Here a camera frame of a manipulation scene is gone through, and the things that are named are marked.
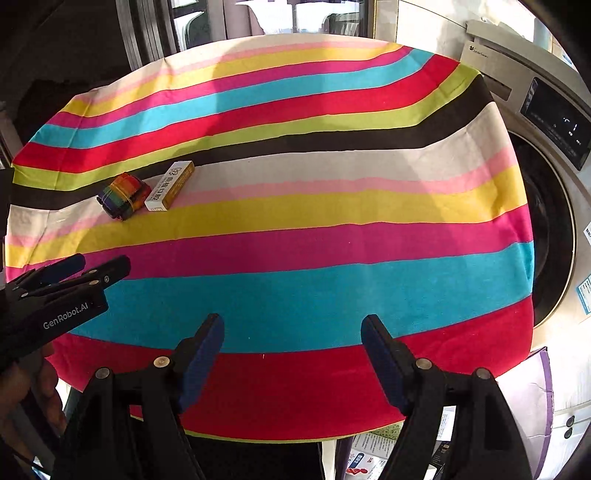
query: wall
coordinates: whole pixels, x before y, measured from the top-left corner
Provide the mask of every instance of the wall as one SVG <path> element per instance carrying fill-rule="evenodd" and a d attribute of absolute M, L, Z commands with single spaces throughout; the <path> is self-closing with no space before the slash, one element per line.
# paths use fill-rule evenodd
<path fill-rule="evenodd" d="M 384 1 L 378 0 L 378 26 L 385 22 L 379 7 Z M 459 60 L 468 39 L 466 22 L 481 18 L 504 23 L 533 40 L 534 16 L 518 0 L 400 0 L 394 38 L 397 43 Z M 392 41 L 380 28 L 376 38 Z"/>
<path fill-rule="evenodd" d="M 375 7 L 375 38 L 396 42 L 398 0 L 378 0 Z"/>

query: finger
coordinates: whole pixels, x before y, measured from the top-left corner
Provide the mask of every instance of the finger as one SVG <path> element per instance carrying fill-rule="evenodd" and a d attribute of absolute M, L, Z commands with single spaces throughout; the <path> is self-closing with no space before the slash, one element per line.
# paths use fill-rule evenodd
<path fill-rule="evenodd" d="M 66 431 L 67 425 L 68 425 L 68 419 L 66 418 L 66 414 L 61 412 L 60 423 L 59 423 L 59 425 L 56 425 L 57 430 L 60 432 L 60 435 L 64 434 L 64 432 Z"/>
<path fill-rule="evenodd" d="M 12 364 L 0 375 L 0 422 L 25 398 L 31 388 L 27 373 Z"/>
<path fill-rule="evenodd" d="M 51 356 L 54 353 L 56 353 L 56 350 L 53 348 L 53 344 L 51 342 L 41 347 L 41 354 L 43 355 L 43 357 Z"/>
<path fill-rule="evenodd" d="M 61 406 L 61 398 L 60 394 L 57 391 L 53 396 L 47 400 L 47 405 L 45 409 L 45 416 L 47 421 L 51 423 L 54 427 L 59 427 L 61 425 L 61 414 L 62 414 L 62 406 Z"/>
<path fill-rule="evenodd" d="M 58 377 L 56 369 L 47 360 L 43 360 L 41 370 L 37 376 L 37 387 L 41 391 L 42 395 L 50 398 L 56 391 Z"/>

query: washing machine display panel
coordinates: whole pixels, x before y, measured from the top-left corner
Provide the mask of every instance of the washing machine display panel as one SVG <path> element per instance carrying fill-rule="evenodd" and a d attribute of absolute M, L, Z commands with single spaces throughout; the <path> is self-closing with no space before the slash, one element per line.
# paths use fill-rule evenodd
<path fill-rule="evenodd" d="M 591 122 L 550 85 L 535 77 L 521 114 L 544 132 L 577 170 L 591 145 Z"/>

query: washing machine brand logo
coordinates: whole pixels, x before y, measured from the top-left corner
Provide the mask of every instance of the washing machine brand logo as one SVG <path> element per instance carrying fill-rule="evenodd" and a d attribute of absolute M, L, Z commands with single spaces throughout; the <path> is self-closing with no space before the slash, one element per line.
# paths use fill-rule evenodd
<path fill-rule="evenodd" d="M 477 49 L 474 47 L 474 45 L 470 45 L 470 51 L 473 51 L 474 53 L 476 53 L 476 54 L 478 54 L 478 55 L 480 55 L 481 57 L 484 57 L 484 58 L 486 58 L 486 59 L 488 58 L 488 55 L 487 55 L 486 53 L 482 53 L 481 51 L 478 51 L 478 50 L 477 50 Z"/>

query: striped tablecloth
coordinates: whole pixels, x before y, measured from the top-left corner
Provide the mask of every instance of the striped tablecloth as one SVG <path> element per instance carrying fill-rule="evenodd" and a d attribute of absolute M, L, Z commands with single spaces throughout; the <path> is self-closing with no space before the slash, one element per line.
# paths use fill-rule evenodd
<path fill-rule="evenodd" d="M 111 220 L 130 171 L 198 166 L 169 212 Z M 8 275 L 129 255 L 110 309 L 57 340 L 60 376 L 140 368 L 210 312 L 226 340 L 190 432 L 350 435 L 401 418 L 360 346 L 376 313 L 417 356 L 500 374 L 532 334 L 533 247 L 509 136 L 478 73 L 331 35 L 213 43 L 78 95 L 15 159 Z"/>

